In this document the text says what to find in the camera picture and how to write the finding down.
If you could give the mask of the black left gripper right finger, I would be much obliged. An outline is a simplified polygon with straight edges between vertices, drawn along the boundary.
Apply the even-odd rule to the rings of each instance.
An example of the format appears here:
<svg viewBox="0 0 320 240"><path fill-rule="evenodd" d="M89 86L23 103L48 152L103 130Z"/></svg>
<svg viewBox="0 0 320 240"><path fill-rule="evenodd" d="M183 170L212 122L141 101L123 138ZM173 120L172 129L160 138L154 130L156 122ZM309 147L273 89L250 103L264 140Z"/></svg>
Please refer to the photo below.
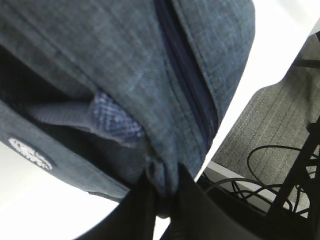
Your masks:
<svg viewBox="0 0 320 240"><path fill-rule="evenodd" d="M162 240L251 240L253 234L231 219L178 167L178 188L169 205L170 224Z"/></svg>

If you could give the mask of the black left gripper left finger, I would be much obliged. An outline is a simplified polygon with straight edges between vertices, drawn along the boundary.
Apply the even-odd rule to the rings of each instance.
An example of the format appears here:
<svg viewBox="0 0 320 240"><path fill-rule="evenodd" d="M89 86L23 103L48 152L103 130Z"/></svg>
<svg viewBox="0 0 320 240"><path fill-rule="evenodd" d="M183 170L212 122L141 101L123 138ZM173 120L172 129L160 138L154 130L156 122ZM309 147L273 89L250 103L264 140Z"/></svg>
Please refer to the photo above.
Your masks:
<svg viewBox="0 0 320 240"><path fill-rule="evenodd" d="M145 174L101 222L79 240L152 240L157 215L157 193Z"/></svg>

